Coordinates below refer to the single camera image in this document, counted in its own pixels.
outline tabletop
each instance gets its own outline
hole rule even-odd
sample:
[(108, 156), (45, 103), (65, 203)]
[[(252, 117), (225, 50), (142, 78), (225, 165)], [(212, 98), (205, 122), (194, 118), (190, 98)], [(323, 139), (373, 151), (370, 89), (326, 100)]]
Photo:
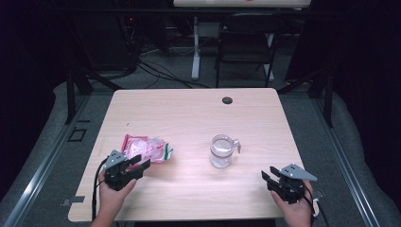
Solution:
[(175, 7), (308, 8), (311, 0), (174, 0)]
[[(222, 99), (229, 97), (231, 104)], [(217, 134), (238, 139), (233, 162), (209, 161)], [(174, 148), (170, 159), (152, 163), (126, 197), (116, 220), (207, 220), (277, 218), (261, 177), (270, 166), (303, 167), (284, 110), (271, 88), (120, 90), (114, 93), (69, 212), (91, 220), (96, 169), (125, 135), (158, 136)]]

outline gray floor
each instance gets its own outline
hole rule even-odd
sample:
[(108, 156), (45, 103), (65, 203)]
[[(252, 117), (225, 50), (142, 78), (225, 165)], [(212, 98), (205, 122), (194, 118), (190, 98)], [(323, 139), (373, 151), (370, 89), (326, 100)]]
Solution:
[[(195, 82), (214, 87), (216, 49), (213, 40), (203, 41), (200, 79)], [(296, 37), (287, 36), (282, 40), (273, 67), (275, 80), (270, 87), (279, 89), (285, 86), (284, 77), (295, 44)], [(190, 42), (177, 44), (176, 48), (170, 49), (168, 56), (159, 51), (148, 52), (141, 56), (141, 60), (169, 74), (167, 69), (179, 79), (194, 82), (190, 79), (193, 55), (190, 46)], [(235, 75), (236, 80), (225, 79), (221, 86), (263, 87), (263, 71), (255, 73), (253, 69), (253, 66), (227, 65), (222, 70), (222, 76), (228, 78)], [(257, 80), (251, 81), (250, 75)], [(57, 101), (53, 112), (26, 165), (0, 204), (2, 225), (89, 226), (89, 223), (70, 222), (67, 217), (69, 207), (61, 206), (61, 203), (75, 196), (113, 95), (102, 84), (91, 82), (95, 91), (91, 96), (77, 94), (78, 114), (69, 126), (64, 125), (67, 114), (65, 84), (55, 89)], [(178, 81), (157, 79), (141, 68), (113, 82), (127, 89), (187, 88)], [(204, 88), (201, 85), (191, 86)], [(321, 204), (330, 225), (401, 226), (401, 217), (395, 205), (377, 187), (363, 161), (357, 129), (342, 100), (334, 96), (334, 128), (329, 129), (322, 119), (321, 101), (309, 99), (305, 93), (307, 87), (305, 84), (290, 94), (281, 95), (280, 99), (305, 168), (319, 179), (313, 186), (325, 194)], [(68, 142), (74, 128), (86, 130), (81, 142)], [(276, 220), (276, 225), (286, 226), (281, 218)], [(322, 216), (318, 217), (314, 226), (325, 226)]]

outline dark background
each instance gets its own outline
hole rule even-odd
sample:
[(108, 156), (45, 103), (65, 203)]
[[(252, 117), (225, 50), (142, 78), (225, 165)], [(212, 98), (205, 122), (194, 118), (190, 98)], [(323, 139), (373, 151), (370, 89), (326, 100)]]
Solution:
[[(365, 161), (377, 184), (400, 208), (397, 166), (401, 156), (401, 3), (315, 1), (313, 10), (355, 10), (364, 2), (369, 4), (368, 10), (355, 20), (352, 39), (335, 71), (334, 90), (356, 122)], [(53, 88), (65, 81), (70, 67), (65, 49), (88, 68), (94, 63), (60, 18), (49, 20), (36, 2), (5, 2), (0, 9), (3, 198), (52, 110)], [(321, 67), (333, 51), (338, 31), (346, 25), (347, 22), (306, 21), (288, 78), (296, 79)]]

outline human hand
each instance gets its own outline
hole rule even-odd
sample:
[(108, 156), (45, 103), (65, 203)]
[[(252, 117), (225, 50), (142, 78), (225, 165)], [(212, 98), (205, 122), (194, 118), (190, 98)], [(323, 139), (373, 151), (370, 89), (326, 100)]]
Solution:
[[(304, 180), (304, 185), (309, 189), (310, 193), (313, 194), (313, 188), (310, 182)], [(304, 198), (293, 204), (288, 204), (287, 202), (283, 201), (275, 191), (271, 191), (271, 196), (273, 197), (274, 202), (283, 212), (284, 219), (289, 227), (311, 226), (312, 210), (309, 203)], [(312, 196), (307, 190), (305, 190), (305, 196), (312, 202)]]
[(121, 190), (115, 191), (104, 183), (104, 175), (105, 171), (103, 170), (98, 176), (100, 207), (92, 226), (112, 226), (115, 217), (123, 206), (124, 199), (136, 185), (136, 180), (133, 179)]

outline cup handle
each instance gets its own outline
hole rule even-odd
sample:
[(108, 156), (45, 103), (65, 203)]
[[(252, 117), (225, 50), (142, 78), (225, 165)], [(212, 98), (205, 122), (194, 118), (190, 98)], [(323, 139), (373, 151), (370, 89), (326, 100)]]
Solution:
[(241, 152), (241, 144), (239, 143), (239, 141), (238, 140), (234, 140), (233, 141), (233, 145), (234, 145), (234, 147), (237, 147), (238, 153), (240, 153)]

